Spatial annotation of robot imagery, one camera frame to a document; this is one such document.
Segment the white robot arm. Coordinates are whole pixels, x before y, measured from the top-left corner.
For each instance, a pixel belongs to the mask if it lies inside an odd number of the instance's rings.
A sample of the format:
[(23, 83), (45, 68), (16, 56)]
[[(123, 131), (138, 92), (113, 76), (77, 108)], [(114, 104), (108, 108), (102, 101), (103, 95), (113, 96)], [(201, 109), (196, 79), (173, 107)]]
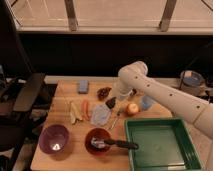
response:
[(211, 140), (205, 171), (213, 171), (213, 103), (157, 82), (147, 73), (148, 67), (143, 61), (122, 67), (113, 85), (113, 94), (123, 100), (133, 89), (142, 91), (176, 116), (193, 124)]

